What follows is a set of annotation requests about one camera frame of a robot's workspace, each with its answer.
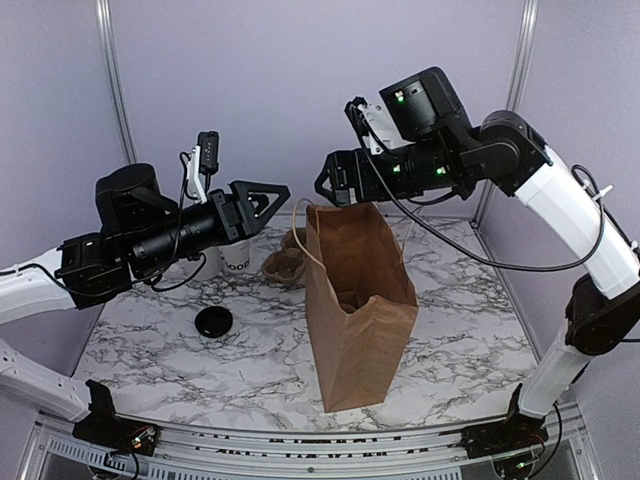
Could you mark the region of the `white paper cups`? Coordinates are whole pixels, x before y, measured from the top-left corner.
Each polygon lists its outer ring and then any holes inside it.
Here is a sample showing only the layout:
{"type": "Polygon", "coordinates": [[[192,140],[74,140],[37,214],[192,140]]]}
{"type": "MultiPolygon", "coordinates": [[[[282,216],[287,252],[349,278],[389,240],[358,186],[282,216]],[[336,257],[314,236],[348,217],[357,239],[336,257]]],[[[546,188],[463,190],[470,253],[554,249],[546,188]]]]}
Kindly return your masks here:
{"type": "Polygon", "coordinates": [[[241,240],[219,247],[223,270],[232,274],[246,271],[250,265],[250,242],[241,240]]]}

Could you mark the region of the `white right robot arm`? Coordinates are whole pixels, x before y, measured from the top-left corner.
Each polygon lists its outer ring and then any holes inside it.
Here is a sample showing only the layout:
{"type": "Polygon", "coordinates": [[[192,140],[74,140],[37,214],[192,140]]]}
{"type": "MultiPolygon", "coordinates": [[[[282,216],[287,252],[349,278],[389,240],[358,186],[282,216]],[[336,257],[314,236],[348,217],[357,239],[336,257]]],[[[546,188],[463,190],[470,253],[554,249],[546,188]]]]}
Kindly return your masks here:
{"type": "Polygon", "coordinates": [[[583,268],[566,325],[538,367],[513,394],[495,430],[515,448],[591,360],[613,350],[639,319],[639,249],[614,221],[592,174],[567,165],[520,115],[497,110],[474,125],[439,67],[380,91],[381,104],[355,97],[345,115],[358,147],[330,153],[316,192],[338,207],[390,202],[401,212],[467,199],[480,182],[494,185],[539,217],[571,252],[541,273],[583,268]]]}

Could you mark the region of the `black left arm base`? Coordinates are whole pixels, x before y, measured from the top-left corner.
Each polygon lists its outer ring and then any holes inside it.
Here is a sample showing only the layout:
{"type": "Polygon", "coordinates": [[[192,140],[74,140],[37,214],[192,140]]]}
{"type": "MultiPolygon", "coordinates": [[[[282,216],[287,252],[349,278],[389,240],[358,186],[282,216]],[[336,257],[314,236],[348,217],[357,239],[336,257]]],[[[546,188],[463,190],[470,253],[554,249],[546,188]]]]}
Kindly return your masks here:
{"type": "Polygon", "coordinates": [[[152,456],[159,426],[117,415],[107,386],[93,380],[87,380],[85,385],[90,392],[89,414],[74,424],[73,437],[123,453],[152,456]]]}

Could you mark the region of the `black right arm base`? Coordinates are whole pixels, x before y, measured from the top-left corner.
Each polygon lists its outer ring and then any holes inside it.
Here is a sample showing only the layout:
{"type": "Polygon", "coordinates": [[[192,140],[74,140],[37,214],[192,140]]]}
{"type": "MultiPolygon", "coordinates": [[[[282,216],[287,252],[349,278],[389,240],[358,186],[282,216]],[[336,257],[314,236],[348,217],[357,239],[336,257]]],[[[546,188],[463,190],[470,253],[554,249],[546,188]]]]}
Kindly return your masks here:
{"type": "Polygon", "coordinates": [[[522,385],[519,384],[511,396],[504,419],[461,430],[460,445],[469,459],[506,453],[548,440],[544,418],[533,418],[520,412],[518,400],[521,390],[522,385]]]}

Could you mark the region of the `brown cardboard cup carrier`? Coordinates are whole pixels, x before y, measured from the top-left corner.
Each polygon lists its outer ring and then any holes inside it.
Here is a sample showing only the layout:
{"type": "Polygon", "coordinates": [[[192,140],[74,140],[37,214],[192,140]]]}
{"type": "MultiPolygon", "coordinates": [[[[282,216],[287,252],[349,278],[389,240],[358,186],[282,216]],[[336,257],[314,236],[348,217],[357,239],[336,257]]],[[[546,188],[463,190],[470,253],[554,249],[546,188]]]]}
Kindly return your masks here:
{"type": "Polygon", "coordinates": [[[301,228],[291,229],[282,237],[280,249],[271,253],[261,266],[267,279],[287,287],[304,284],[306,255],[297,240],[306,246],[306,233],[301,228]]]}

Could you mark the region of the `brown paper takeout bag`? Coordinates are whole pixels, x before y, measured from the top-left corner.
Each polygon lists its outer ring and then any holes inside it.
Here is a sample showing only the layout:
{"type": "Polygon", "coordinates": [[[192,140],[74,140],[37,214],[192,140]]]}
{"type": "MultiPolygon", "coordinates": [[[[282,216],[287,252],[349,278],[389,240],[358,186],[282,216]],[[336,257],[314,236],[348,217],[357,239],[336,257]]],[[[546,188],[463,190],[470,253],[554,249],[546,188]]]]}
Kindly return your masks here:
{"type": "Polygon", "coordinates": [[[306,208],[305,312],[325,412],[384,402],[419,307],[403,252],[371,204],[306,208]]]}

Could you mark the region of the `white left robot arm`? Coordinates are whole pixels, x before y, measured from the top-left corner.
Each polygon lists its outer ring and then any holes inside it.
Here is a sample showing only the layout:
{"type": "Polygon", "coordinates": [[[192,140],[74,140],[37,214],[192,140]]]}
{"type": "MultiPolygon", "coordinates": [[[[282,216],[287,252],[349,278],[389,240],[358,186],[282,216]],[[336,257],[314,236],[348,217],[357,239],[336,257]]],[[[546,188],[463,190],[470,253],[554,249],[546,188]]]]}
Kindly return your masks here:
{"type": "Polygon", "coordinates": [[[138,284],[158,288],[177,261],[204,263],[207,248],[255,237],[290,197],[285,185],[237,180],[229,187],[187,206],[161,194],[150,164],[99,179],[99,231],[2,269],[2,324],[59,319],[106,304],[138,284]]]}

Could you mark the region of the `black plastic cup lid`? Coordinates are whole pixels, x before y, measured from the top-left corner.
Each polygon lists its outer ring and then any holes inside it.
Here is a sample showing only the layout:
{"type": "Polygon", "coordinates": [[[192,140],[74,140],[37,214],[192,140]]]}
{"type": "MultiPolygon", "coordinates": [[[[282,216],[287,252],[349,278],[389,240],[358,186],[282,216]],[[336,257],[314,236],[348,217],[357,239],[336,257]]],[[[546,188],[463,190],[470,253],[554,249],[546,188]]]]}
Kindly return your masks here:
{"type": "Polygon", "coordinates": [[[222,306],[207,307],[196,315],[194,325],[203,337],[220,338],[231,330],[233,315],[222,306]]]}

